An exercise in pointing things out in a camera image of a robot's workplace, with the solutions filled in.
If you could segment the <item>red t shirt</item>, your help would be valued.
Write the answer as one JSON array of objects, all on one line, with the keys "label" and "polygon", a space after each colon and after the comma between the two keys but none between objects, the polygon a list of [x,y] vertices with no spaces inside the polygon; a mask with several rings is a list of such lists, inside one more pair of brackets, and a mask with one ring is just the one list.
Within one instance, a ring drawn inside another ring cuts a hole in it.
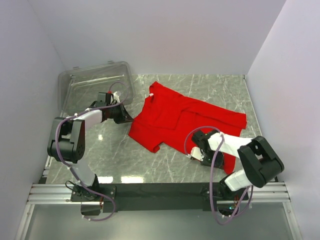
[{"label": "red t shirt", "polygon": [[152,153],[156,153],[162,143],[181,153],[189,153],[195,144],[188,134],[198,127],[205,133],[215,127],[238,137],[246,126],[244,113],[184,96],[154,82],[128,135]]}]

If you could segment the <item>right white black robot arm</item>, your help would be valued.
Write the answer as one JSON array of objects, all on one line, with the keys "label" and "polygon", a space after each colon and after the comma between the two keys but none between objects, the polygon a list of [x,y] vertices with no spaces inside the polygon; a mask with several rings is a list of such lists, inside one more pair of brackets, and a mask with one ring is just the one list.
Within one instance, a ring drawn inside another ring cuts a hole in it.
[{"label": "right white black robot arm", "polygon": [[232,200],[239,191],[247,187],[262,188],[278,174],[285,166],[274,149],[263,136],[255,138],[237,137],[217,130],[204,133],[200,129],[192,134],[195,146],[188,156],[211,166],[213,157],[218,166],[227,165],[227,156],[238,158],[242,169],[232,172],[219,182],[214,182],[213,197],[220,200]]}]

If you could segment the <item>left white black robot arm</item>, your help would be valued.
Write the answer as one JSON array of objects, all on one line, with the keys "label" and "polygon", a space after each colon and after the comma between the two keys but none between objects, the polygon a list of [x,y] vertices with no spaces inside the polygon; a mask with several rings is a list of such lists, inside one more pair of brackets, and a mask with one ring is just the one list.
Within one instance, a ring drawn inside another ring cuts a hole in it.
[{"label": "left white black robot arm", "polygon": [[84,160],[86,130],[109,119],[118,125],[134,121],[120,95],[119,91],[99,92],[97,100],[83,112],[56,117],[52,122],[47,153],[70,170],[76,179],[72,192],[88,201],[94,201],[102,194],[97,175]]}]

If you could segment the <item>clear plastic storage bin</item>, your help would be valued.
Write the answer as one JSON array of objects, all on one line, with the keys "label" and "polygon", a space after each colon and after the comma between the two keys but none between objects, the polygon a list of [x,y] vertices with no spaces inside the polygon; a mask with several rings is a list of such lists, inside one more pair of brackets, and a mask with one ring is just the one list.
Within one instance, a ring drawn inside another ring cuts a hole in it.
[{"label": "clear plastic storage bin", "polygon": [[130,66],[125,61],[64,71],[58,76],[58,109],[72,115],[84,111],[98,99],[99,92],[118,92],[124,104],[135,97]]}]

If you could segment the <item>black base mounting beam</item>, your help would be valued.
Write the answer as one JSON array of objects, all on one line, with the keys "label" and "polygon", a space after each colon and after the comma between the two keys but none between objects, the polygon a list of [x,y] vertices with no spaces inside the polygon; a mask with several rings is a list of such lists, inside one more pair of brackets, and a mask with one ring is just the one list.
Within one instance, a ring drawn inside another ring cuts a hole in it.
[{"label": "black base mounting beam", "polygon": [[81,187],[74,186],[70,201],[88,202],[82,207],[84,215],[99,215],[113,211],[159,211],[159,210],[203,210],[210,211],[208,182],[194,183],[101,183],[99,193],[110,199],[93,195]]}]

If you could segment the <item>right aluminium side rail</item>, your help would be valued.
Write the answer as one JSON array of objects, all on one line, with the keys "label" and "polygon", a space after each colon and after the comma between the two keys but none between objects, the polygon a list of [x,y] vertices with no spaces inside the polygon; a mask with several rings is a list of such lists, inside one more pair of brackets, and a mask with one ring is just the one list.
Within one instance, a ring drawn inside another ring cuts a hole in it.
[{"label": "right aluminium side rail", "polygon": [[303,236],[291,202],[283,202],[285,215],[294,240],[303,240]]}]

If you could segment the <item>aluminium extrusion frame rail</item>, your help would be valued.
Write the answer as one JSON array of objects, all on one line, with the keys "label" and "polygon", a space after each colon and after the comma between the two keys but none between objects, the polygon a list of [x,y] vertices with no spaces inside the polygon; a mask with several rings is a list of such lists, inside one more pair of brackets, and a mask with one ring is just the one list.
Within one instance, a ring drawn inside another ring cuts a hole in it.
[{"label": "aluminium extrusion frame rail", "polygon": [[[29,205],[98,205],[98,201],[72,202],[72,191],[63,184],[33,184],[27,204]],[[264,187],[248,190],[252,203],[287,203],[291,201],[284,182],[269,182]]]}]

